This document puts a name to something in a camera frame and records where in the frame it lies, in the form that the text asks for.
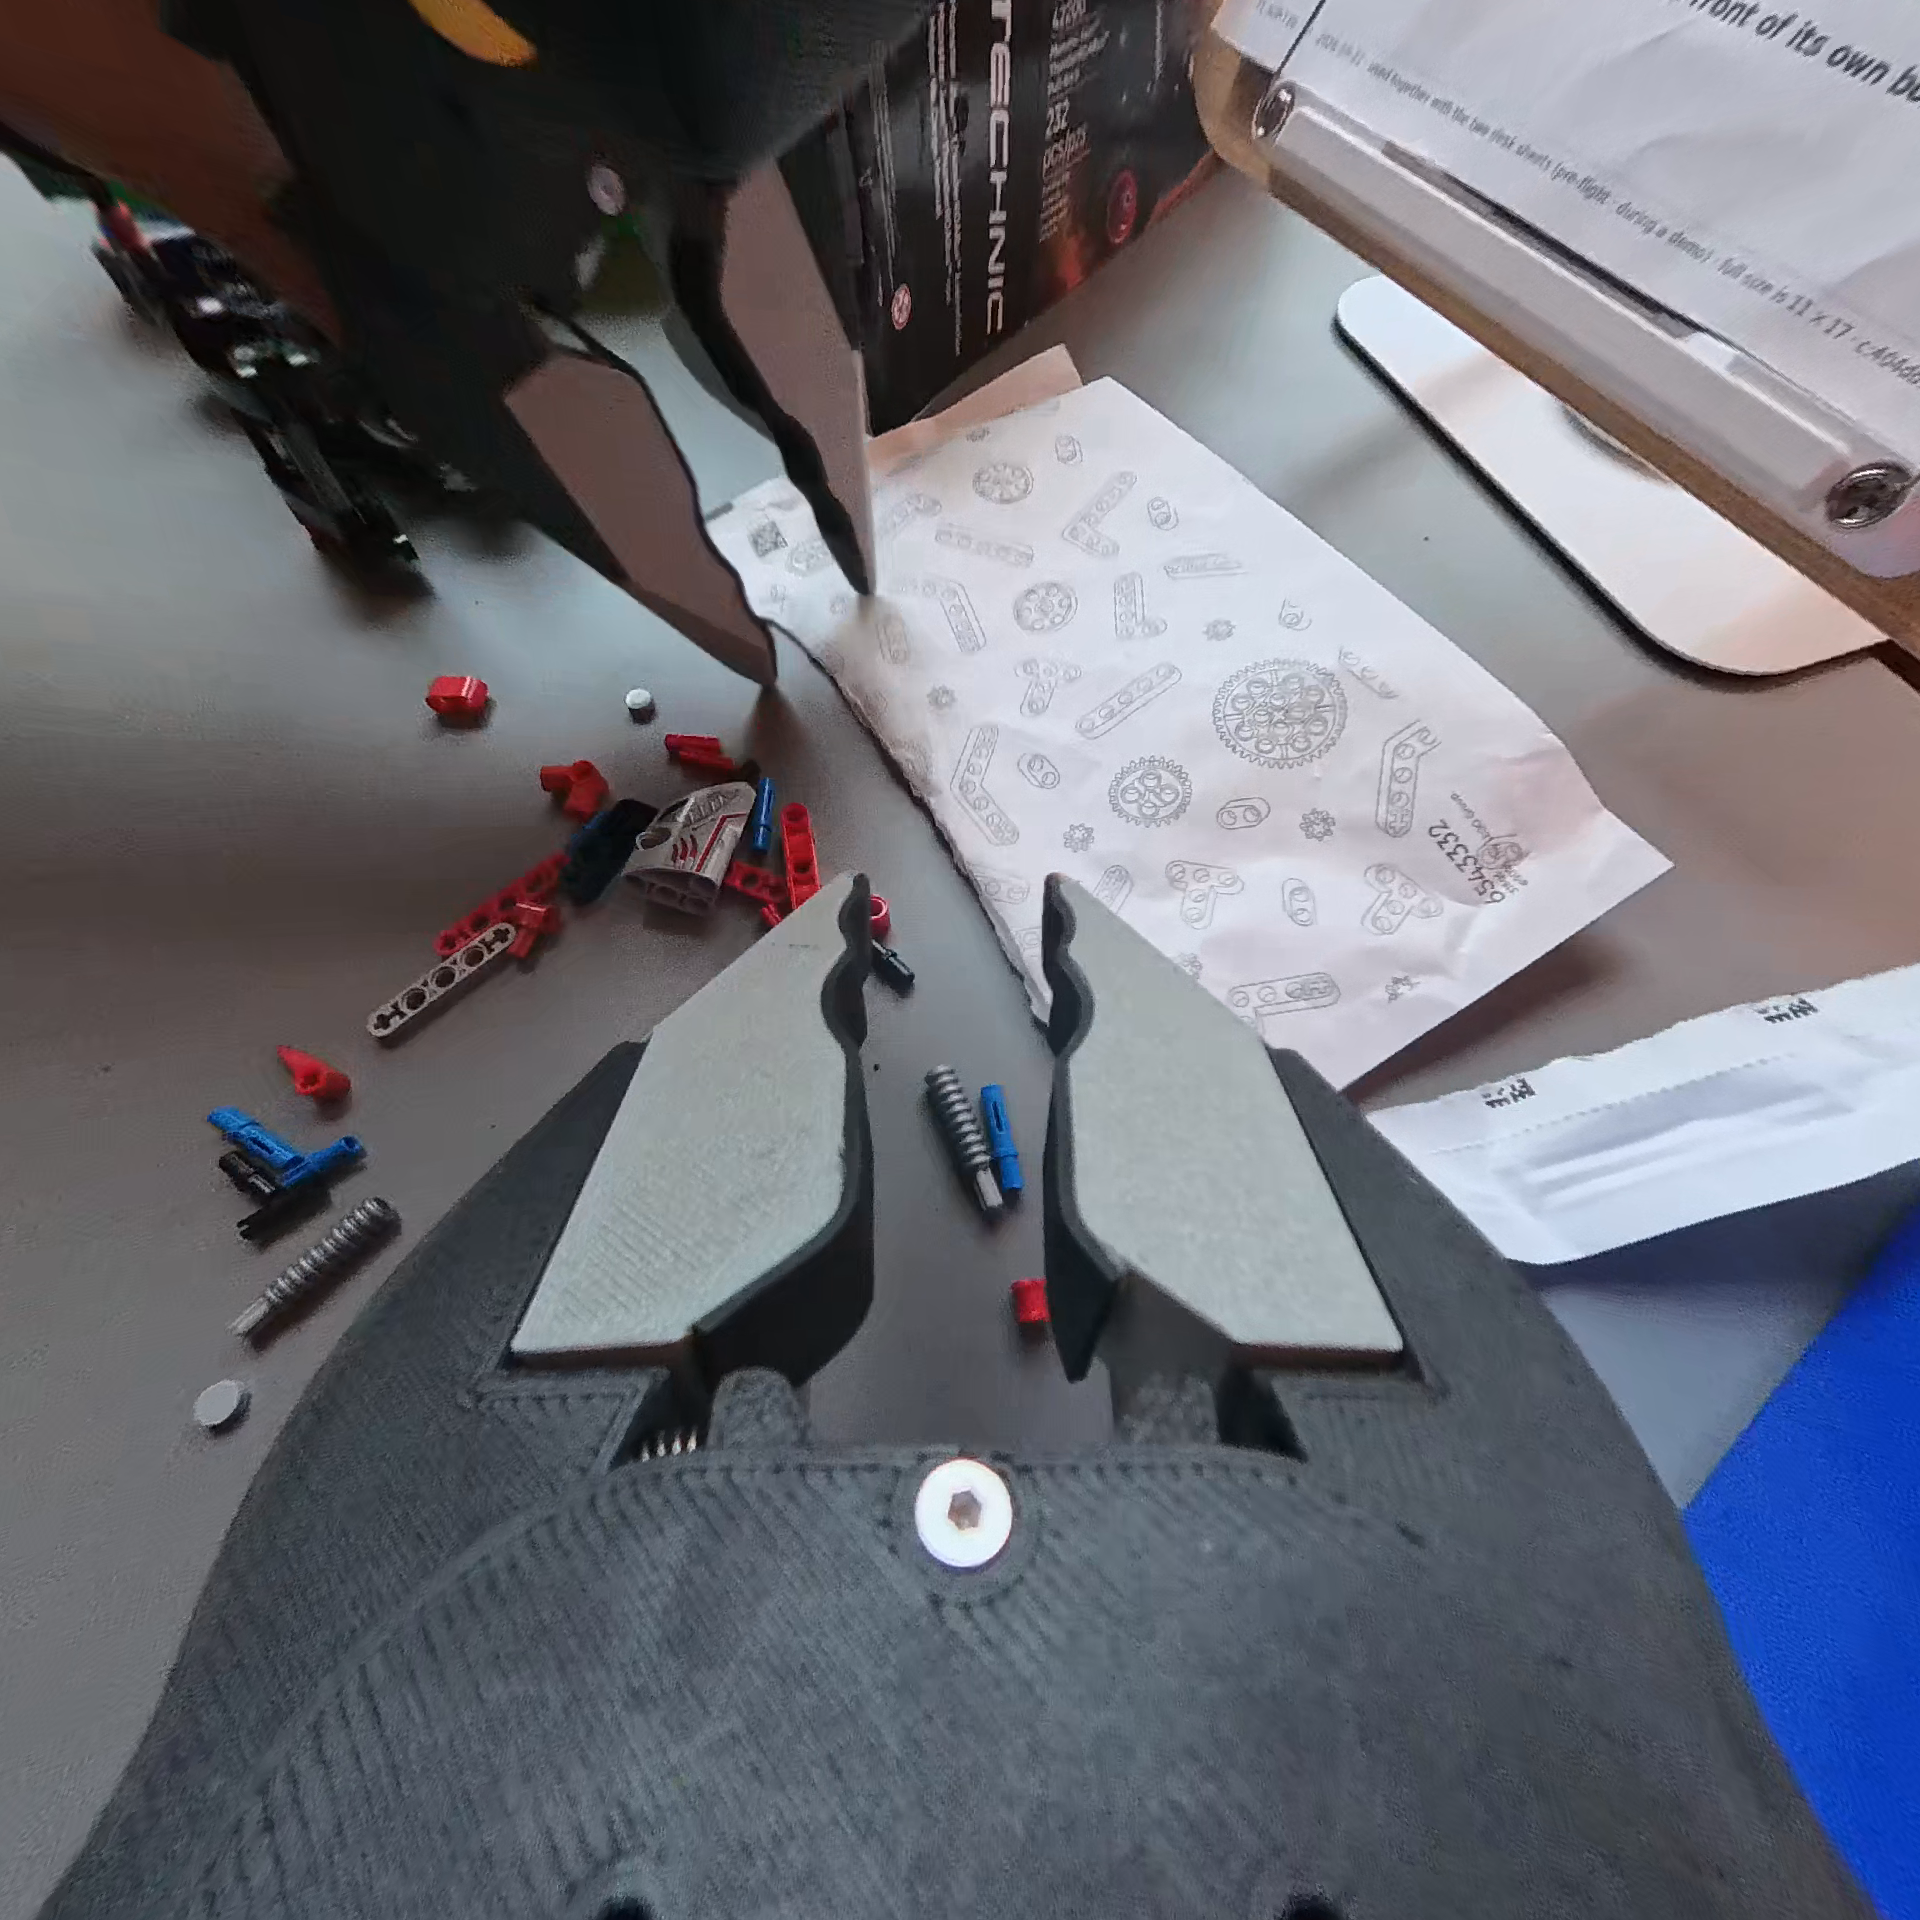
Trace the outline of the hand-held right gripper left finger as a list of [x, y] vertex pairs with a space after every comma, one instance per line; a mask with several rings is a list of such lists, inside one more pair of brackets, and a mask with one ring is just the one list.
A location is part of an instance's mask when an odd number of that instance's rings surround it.
[[848, 1349], [874, 1299], [867, 912], [865, 876], [828, 881], [638, 1046], [512, 1328], [516, 1372], [802, 1388]]

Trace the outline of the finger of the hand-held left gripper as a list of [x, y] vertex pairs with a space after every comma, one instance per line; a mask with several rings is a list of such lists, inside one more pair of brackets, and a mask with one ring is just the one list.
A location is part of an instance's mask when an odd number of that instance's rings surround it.
[[537, 308], [501, 310], [501, 478], [555, 543], [702, 655], [775, 688], [775, 638], [705, 534], [651, 388]]
[[672, 293], [727, 397], [780, 447], [830, 561], [873, 597], [865, 368], [775, 161], [672, 184]]

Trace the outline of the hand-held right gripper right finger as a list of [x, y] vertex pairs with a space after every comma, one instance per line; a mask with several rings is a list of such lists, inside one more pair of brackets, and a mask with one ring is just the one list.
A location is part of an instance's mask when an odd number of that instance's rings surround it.
[[1395, 1370], [1406, 1339], [1258, 1032], [1069, 876], [1045, 881], [1045, 983], [1066, 1376]]

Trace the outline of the black grey lego model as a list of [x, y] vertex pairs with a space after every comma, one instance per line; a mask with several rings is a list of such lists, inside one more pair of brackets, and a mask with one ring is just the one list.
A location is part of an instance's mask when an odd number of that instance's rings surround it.
[[100, 269], [202, 374], [309, 544], [363, 580], [412, 574], [419, 554], [382, 488], [412, 497], [467, 494], [467, 482], [235, 257], [180, 220], [146, 220], [109, 187], [90, 201]]

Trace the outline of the red lego L-beam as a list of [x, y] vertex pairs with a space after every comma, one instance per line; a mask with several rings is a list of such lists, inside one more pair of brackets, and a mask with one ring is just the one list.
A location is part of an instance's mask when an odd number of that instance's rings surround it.
[[819, 893], [814, 822], [802, 802], [775, 812], [772, 847], [764, 858], [735, 858], [721, 881], [725, 891], [751, 899], [767, 927]]

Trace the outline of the red lego beam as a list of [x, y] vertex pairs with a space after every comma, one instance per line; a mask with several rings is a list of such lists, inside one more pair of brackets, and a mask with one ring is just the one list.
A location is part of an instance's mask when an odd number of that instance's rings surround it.
[[457, 951], [476, 946], [489, 927], [505, 924], [505, 912], [516, 898], [551, 898], [559, 899], [559, 876], [564, 864], [564, 851], [551, 851], [529, 870], [524, 870], [512, 884], [496, 885], [486, 899], [457, 914], [434, 933], [434, 956], [452, 963]]

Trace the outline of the printed paper bag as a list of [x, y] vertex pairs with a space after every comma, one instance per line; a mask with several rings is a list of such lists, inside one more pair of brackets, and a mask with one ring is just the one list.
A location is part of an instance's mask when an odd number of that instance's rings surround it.
[[1349, 1086], [1667, 873], [1517, 692], [1112, 380], [880, 478], [873, 597], [782, 482], [713, 534], [1033, 1015], [1069, 876]]

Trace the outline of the blue plastic bin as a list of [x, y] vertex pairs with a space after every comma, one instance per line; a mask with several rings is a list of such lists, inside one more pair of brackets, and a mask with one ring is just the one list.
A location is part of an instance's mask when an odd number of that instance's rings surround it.
[[1917, 1213], [1685, 1507], [1744, 1678], [1883, 1916], [1917, 1916]]

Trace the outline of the lego spring shock absorber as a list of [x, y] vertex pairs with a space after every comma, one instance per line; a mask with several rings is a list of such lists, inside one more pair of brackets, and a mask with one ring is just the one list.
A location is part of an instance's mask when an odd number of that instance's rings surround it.
[[374, 1251], [399, 1236], [399, 1213], [390, 1199], [368, 1197], [340, 1213], [295, 1262], [290, 1262], [229, 1323], [240, 1341], [270, 1339], [278, 1323], [300, 1317], [320, 1293], [344, 1282]]
[[922, 1108], [980, 1209], [1000, 1213], [1002, 1191], [997, 1175], [997, 1155], [971, 1108], [971, 1098], [951, 1064], [933, 1064], [922, 1074]]

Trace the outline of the black lego set box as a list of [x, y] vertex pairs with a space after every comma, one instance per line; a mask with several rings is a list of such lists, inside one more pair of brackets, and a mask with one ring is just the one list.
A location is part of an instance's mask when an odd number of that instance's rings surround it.
[[863, 354], [867, 431], [922, 411], [1213, 170], [1205, 5], [928, 5], [782, 159]]

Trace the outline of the light grey lego beam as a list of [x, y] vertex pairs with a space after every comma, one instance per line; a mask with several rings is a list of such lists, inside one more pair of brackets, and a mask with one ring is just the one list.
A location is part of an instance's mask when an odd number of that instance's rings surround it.
[[434, 959], [427, 974], [419, 974], [411, 985], [397, 997], [382, 999], [366, 1016], [366, 1035], [373, 1046], [397, 1046], [411, 1039], [417, 1029], [436, 1022], [457, 997], [465, 997], [489, 969], [512, 956], [520, 927], [510, 921], [493, 921], [467, 941], [456, 946], [452, 956]]

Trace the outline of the black lego beam blue pins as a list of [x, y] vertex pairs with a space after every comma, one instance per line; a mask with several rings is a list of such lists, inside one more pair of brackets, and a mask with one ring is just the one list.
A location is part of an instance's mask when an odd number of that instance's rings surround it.
[[633, 858], [638, 839], [651, 822], [656, 812], [642, 801], [612, 801], [610, 807], [602, 807], [564, 846], [559, 893], [571, 908], [588, 908], [593, 899], [601, 899]]

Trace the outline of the person's left hand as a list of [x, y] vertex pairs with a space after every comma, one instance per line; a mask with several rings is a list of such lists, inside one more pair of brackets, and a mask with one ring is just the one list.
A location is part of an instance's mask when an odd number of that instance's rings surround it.
[[4, 129], [195, 229], [333, 331], [316, 265], [272, 220], [291, 181], [275, 136], [156, 5], [4, 5]]

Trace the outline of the instruction sheet on stand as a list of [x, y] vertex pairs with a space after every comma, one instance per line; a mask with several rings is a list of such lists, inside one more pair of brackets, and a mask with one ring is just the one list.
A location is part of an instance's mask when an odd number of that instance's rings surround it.
[[[1254, 153], [1245, 110], [1258, 106], [1261, 89], [1269, 88], [1269, 80], [1282, 80], [1269, 69], [1261, 69], [1258, 64], [1237, 54], [1222, 36], [1213, 29], [1213, 13], [1205, 21], [1201, 33], [1201, 45], [1191, 54], [1191, 98], [1198, 106], [1198, 120], [1201, 131], [1213, 146], [1213, 153], [1237, 170], [1239, 175], [1254, 181], [1273, 201], [1277, 201], [1273, 193], [1273, 174], [1261, 161], [1261, 157]], [[1334, 229], [1330, 215], [1319, 211], [1299, 211], [1297, 204], [1277, 201], [1282, 206], [1303, 215], [1314, 229], [1326, 233], [1334, 242], [1342, 242], [1349, 252], [1354, 252], [1369, 269], [1372, 265], [1350, 242], [1343, 233]], [[1526, 376], [1517, 364], [1517, 354], [1506, 346], [1477, 346], [1474, 350], [1489, 350], [1494, 358], [1504, 358], [1509, 368], [1517, 368], [1520, 376]], [[1613, 421], [1607, 415], [1599, 415], [1599, 407], [1586, 397], [1558, 397], [1550, 388], [1540, 388], [1546, 397], [1567, 405], [1575, 415], [1581, 415], [1586, 421], [1597, 426], [1597, 431], [1601, 431], [1607, 439], [1613, 439], [1631, 459], [1644, 463], [1642, 457], [1635, 457], [1617, 435], [1613, 435]], [[1715, 501], [1715, 497], [1699, 497], [1689, 489], [1691, 473], [1675, 463], [1666, 447], [1654, 452], [1651, 463], [1644, 463], [1651, 473], [1658, 473], [1662, 478], [1675, 482], [1682, 494], [1694, 497], [1706, 512], [1728, 517], [1742, 534], [1753, 539], [1766, 552], [1771, 552], [1777, 561], [1786, 561], [1793, 574], [1800, 574], [1801, 580], [1810, 580], [1817, 591], [1830, 594], [1839, 606], [1848, 606], [1851, 614], [1866, 617], [1866, 624], [1883, 638], [1883, 648], [1890, 655], [1900, 659], [1905, 679], [1917, 679], [1917, 591], [1878, 591], [1866, 580], [1845, 575], [1830, 554], [1824, 554], [1819, 547], [1800, 547], [1800, 552], [1777, 552], [1769, 543], [1769, 528], [1742, 505], [1742, 501]]]

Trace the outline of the printed instruction sheet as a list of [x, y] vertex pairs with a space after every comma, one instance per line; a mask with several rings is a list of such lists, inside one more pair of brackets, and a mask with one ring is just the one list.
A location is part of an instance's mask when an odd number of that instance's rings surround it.
[[1220, 5], [1213, 29], [1917, 459], [1917, 5]]

